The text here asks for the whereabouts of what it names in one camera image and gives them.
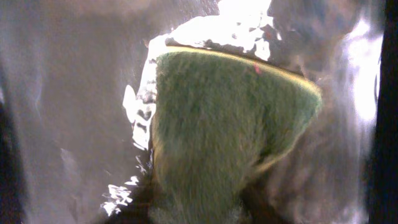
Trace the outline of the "green yellow sponge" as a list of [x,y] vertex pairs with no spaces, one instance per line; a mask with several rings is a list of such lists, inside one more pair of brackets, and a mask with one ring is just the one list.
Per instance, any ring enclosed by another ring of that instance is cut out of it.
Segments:
[[322,91],[288,71],[175,47],[156,60],[154,223],[241,223],[241,194],[295,146]]

